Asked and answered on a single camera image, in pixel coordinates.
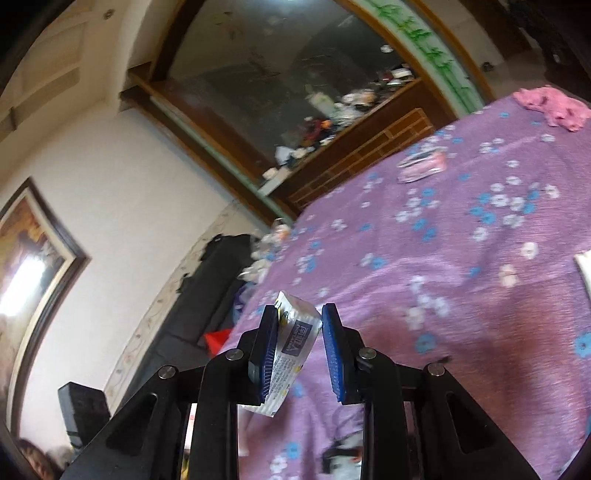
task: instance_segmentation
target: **screw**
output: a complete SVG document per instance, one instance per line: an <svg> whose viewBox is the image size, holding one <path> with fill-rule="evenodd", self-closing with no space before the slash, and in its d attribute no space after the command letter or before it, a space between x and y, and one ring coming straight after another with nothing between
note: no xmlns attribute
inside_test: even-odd
<svg viewBox="0 0 591 480"><path fill-rule="evenodd" d="M376 355L377 352L368 346L359 349L359 356L364 360L371 360L372 358L375 358Z"/></svg>
<svg viewBox="0 0 591 480"><path fill-rule="evenodd" d="M240 360L244 356L244 352L239 348L232 348L226 352L228 360Z"/></svg>
<svg viewBox="0 0 591 480"><path fill-rule="evenodd" d="M162 380L167 380L169 378L172 378L175 376L176 373L177 373L177 369L172 367L171 365L166 365L166 366L162 367L160 370L158 370L158 376Z"/></svg>
<svg viewBox="0 0 591 480"><path fill-rule="evenodd" d="M445 367L442 364L429 364L427 371L434 377L440 377L445 373Z"/></svg>

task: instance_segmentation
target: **decorative wall border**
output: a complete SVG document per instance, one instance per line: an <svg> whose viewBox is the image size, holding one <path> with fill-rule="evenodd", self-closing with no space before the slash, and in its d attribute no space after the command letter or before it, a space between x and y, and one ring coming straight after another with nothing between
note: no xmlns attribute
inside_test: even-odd
<svg viewBox="0 0 591 480"><path fill-rule="evenodd" d="M370 13L415 56L461 118L485 103L457 57L402 0L351 0Z"/></svg>
<svg viewBox="0 0 591 480"><path fill-rule="evenodd" d="M139 325L135 329L123 353L121 353L115 369L103 389L111 413L114 413L119 407L142 358L154 340L156 333L158 333L166 315L168 315L174 302L177 300L178 293L176 290L180 286L183 275L187 273L191 274L195 271L201 263L199 258L203 253L203 249L217 234L237 235L239 233L254 233L254 226L251 231L244 231L245 223L242 207L237 201L232 202L213 221L205 233L199 237L189 253L185 255L173 274L166 281L144 317L139 321Z"/></svg>

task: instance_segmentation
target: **green decorative pattern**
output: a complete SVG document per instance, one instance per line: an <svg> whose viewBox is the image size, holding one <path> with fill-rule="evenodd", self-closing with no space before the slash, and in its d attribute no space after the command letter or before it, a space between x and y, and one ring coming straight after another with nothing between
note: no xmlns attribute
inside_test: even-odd
<svg viewBox="0 0 591 480"><path fill-rule="evenodd" d="M402 0L380 5L375 0L353 0L390 30L431 74L459 117L472 113L484 101L467 73L441 38Z"/></svg>

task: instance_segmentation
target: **black sofa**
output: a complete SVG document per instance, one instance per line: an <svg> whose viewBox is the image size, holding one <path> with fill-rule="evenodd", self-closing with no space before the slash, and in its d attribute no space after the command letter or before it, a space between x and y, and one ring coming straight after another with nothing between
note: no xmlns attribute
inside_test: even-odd
<svg viewBox="0 0 591 480"><path fill-rule="evenodd" d="M163 365L180 370L205 365L209 356L204 333L233 325L233 302L244 285L238 274L252 264L251 236L214 237L205 247L201 264L186 276L180 295L144 355L123 405Z"/></svg>

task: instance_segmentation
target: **black speaker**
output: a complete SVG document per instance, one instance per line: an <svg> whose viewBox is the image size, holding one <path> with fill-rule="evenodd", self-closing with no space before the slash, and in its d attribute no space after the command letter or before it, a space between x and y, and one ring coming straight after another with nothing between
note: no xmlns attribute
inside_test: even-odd
<svg viewBox="0 0 591 480"><path fill-rule="evenodd" d="M84 448L109 421L111 415L102 390L69 382L57 391L70 443Z"/></svg>

